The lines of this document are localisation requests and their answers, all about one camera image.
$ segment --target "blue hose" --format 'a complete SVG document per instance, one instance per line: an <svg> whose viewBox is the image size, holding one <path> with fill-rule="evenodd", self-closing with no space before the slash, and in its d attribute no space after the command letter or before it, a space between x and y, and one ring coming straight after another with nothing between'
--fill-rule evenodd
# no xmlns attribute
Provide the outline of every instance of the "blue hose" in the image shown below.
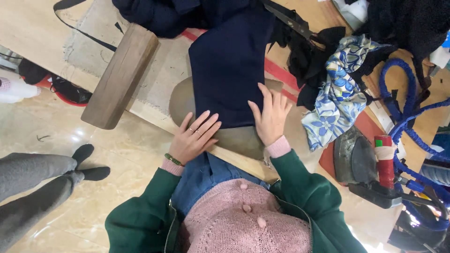
<svg viewBox="0 0 450 253"><path fill-rule="evenodd" d="M385 82L385 76L388 69L392 66L399 66L401 67L406 75L408 76L408 93L406 95L406 102L405 106L403 108L403 112L399 111L397 107L394 104L394 99L391 96L391 93L387 91L386 82ZM423 112L438 108L441 106L448 106L450 105L450 98L446 99L445 101L438 102L435 104L427 105L419 110L414 110L414 105L416 102L416 79L413 74L413 71L411 70L410 66L403 61L402 59L393 58L390 59L384 64L384 67L381 71L380 75L380 93L381 97L384 100L384 103L391 113L391 115L394 117L397 124L394 126L394 128L391 130L389 135L392 138L392 141L397 145L403 131L406 132L407 135L411 137L411 139L423 150L427 151L430 154L436 155L437 157L440 157L446 161L450 161L449 157L446 157L437 151L431 149L426 143L423 142L423 140L417 135L417 133L413 130L408 128L408 121L416 118ZM394 169L396 172L403 171L405 173L410 174L411 176L415 177L416 179L422 181L425 185L431 186L437 196L444 202L444 205L446 208L450 207L450 193L447 192L441 185L438 185L437 183L431 181L430 179L420 175L419 173L414 172L413 170L409 169L406 165L402 164L401 161L398 159L397 154L394 155ZM395 185L396 190L403 192L403 189L399 183ZM414 205L409 201L403 201L403 204L406 206L406 210L408 210L416 219L420 222L420 224L424 225L425 227L435 230L435 231L442 231L449 227L450 223L449 220L445 220L442 217L439 218L438 221L430 221L426 220L414 207Z"/></svg>

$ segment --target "tan pressing pad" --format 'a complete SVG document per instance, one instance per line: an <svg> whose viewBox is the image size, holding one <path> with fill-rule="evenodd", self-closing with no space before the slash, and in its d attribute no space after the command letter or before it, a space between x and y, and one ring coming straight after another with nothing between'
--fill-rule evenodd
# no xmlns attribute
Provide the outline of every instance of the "tan pressing pad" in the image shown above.
<svg viewBox="0 0 450 253"><path fill-rule="evenodd" d="M275 80L266 79L265 85L269 89L281 91L283 83ZM192 77L188 77L180 82L173 90L169 102L169 113L176 125L181 125L184 117L193 112L195 119L195 101L194 89L192 86ZM314 171L317 167L321 150L314 152L311 156L306 137L306 131L302 126L303 114L307 112L304 107L293 106L286 119L284 135L288 139L291 147L297 152L300 159L309 171ZM259 139L256 129L253 126L220 129L214 135L219 141L216 145L230 151L245 155L247 157L263 160L264 145Z"/></svg>

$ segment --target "pink knit sweater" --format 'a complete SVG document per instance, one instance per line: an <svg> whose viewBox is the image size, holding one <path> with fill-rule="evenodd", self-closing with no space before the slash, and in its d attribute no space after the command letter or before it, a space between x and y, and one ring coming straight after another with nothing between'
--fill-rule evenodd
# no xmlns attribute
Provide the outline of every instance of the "pink knit sweater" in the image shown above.
<svg viewBox="0 0 450 253"><path fill-rule="evenodd" d="M267 147L273 158L290 150L284 136ZM161 168L183 172L169 160ZM179 239L188 253L311 251L309 223L282 214L273 194L245 179L222 182L204 194L181 224Z"/></svg>

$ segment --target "hand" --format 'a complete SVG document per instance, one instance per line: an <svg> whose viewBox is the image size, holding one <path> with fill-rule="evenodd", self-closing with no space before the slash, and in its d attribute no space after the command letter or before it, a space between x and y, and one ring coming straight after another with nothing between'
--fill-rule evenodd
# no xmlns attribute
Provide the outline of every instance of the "hand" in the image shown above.
<svg viewBox="0 0 450 253"><path fill-rule="evenodd" d="M258 87L264 96L262 115L254 102L249 101L248 105L255 117L256 132L262 143L268 147L283 136L284 123L292 103L288 103L288 98L279 92L269 91L262 83L258 83Z"/></svg>
<svg viewBox="0 0 450 253"><path fill-rule="evenodd" d="M217 113L203 122L208 118L209 113L210 111L202 113L189 128L189 120L193 114L188 113L175 133L169 154L181 164L185 165L218 141L211 137L219 130L222 122L216 122L219 118Z"/></svg>

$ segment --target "bracelet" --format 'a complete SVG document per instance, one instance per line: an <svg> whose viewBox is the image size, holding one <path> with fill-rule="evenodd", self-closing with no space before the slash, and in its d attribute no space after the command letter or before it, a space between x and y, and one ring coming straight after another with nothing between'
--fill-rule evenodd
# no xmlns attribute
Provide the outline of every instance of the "bracelet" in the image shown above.
<svg viewBox="0 0 450 253"><path fill-rule="evenodd" d="M184 166L183 164L181 164L180 161L178 161L177 159L173 158L169 153L165 153L164 157L171 160L174 164L178 165L178 166Z"/></svg>

